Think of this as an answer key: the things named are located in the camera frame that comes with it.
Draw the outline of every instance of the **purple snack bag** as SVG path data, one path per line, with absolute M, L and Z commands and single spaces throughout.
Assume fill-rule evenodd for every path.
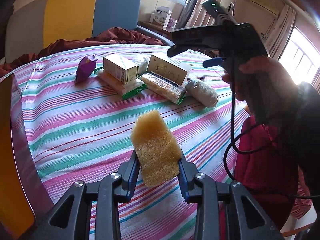
M 75 83 L 78 84 L 82 81 L 85 81 L 92 74 L 97 65 L 97 60 L 94 55 L 85 56 L 78 65 L 78 69 L 76 71 Z

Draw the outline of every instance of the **hand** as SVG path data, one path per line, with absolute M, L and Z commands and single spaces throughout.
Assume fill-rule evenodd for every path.
M 254 57 L 247 63 L 240 65 L 239 69 L 245 74 L 254 74 L 258 72 L 268 73 L 272 84 L 285 101 L 291 101 L 296 95 L 296 84 L 279 61 L 274 58 L 263 56 Z M 222 80 L 231 84 L 231 77 L 226 71 L 222 75 Z M 243 84 L 241 83 L 236 83 L 234 88 L 230 85 L 231 90 L 235 91 L 235 96 L 239 101 L 246 100 L 245 95 L 242 93 L 242 87 Z

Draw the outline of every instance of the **metal bolt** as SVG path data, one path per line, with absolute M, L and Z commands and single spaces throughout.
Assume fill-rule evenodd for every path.
M 84 182 L 82 180 L 78 180 L 75 182 L 75 187 L 82 187 Z
M 198 173 L 196 174 L 196 177 L 197 177 L 198 179 L 204 179 L 205 174 L 202 173 L 202 172 L 198 172 Z
M 120 174 L 117 173 L 117 172 L 114 172 L 114 173 L 110 174 L 110 177 L 113 178 L 113 179 L 118 179 L 120 177 Z
M 241 183 L 240 183 L 239 181 L 232 181 L 232 182 L 231 182 L 231 185 L 232 185 L 233 187 L 237 187 L 237 186 L 240 186 Z

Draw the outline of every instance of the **cable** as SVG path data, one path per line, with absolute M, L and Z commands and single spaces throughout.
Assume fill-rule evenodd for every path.
M 232 65 L 233 67 L 231 68 L 231 84 L 235 85 L 235 64 L 234 64 L 234 55 L 232 55 Z M 258 152 L 262 149 L 265 149 L 267 147 L 269 147 L 269 145 L 274 142 L 277 138 L 275 138 L 274 140 L 270 141 L 268 144 L 266 144 L 265 146 L 259 147 L 255 150 L 250 150 L 250 151 L 240 151 L 237 146 L 236 146 L 236 141 L 239 140 L 241 138 L 241 136 L 249 133 L 252 129 L 260 126 L 261 124 L 255 124 L 253 126 L 251 126 L 248 130 L 240 133 L 238 136 L 236 136 L 234 138 L 234 119 L 235 119 L 235 88 L 233 87 L 232 89 L 232 103 L 231 103 L 231 124 L 230 124 L 230 140 L 231 142 L 229 143 L 229 145 L 227 146 L 224 155 L 223 155 L 223 166 L 224 169 L 226 170 L 226 173 L 228 174 L 228 176 L 232 179 L 232 180 L 236 180 L 235 177 L 231 174 L 229 168 L 228 168 L 228 164 L 227 164 L 227 155 L 229 150 L 231 149 L 231 147 L 233 147 L 233 149 L 242 155 L 247 155 L 247 154 L 252 154 L 255 152 Z M 274 115 L 274 116 L 270 116 L 268 117 L 265 121 L 268 121 L 270 119 L 276 118 L 276 117 L 280 117 L 281 115 Z M 300 196 L 300 195 L 288 195 L 288 194 L 284 194 L 284 193 L 279 193 L 279 192 L 260 192 L 258 190 L 246 187 L 247 190 L 254 192 L 255 194 L 270 194 L 270 195 L 282 195 L 282 196 L 286 196 L 288 198 L 298 198 L 298 199 L 314 199 L 314 198 L 319 198 L 320 195 L 310 195 L 310 196 Z

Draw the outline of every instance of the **bedsheet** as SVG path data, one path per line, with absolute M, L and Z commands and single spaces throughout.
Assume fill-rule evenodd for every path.
M 187 96 L 173 104 L 150 90 L 123 101 L 95 74 L 74 84 L 79 61 L 95 54 L 102 59 L 118 53 L 128 59 L 137 54 L 166 52 L 156 45 L 116 44 L 60 52 L 14 70 L 22 91 L 23 118 L 30 151 L 38 174 L 56 203 L 76 180 L 94 182 L 117 170 L 130 158 L 132 126 L 137 117 L 157 109 L 171 129 L 188 161 L 217 181 L 226 181 L 223 153 L 230 142 L 231 91 L 221 80 L 220 66 L 204 69 L 209 57 L 192 50 L 176 58 L 192 66 L 190 77 L 217 90 L 216 108 L 206 108 Z M 235 131 L 239 134 L 248 114 L 236 101 Z M 233 169 L 236 154 L 230 151 Z M 90 239 L 94 239 L 96 203 L 92 205 Z M 141 175 L 134 197 L 119 204 L 122 239 L 191 239 L 196 221 L 196 204 L 181 196 L 178 179 L 146 188 Z

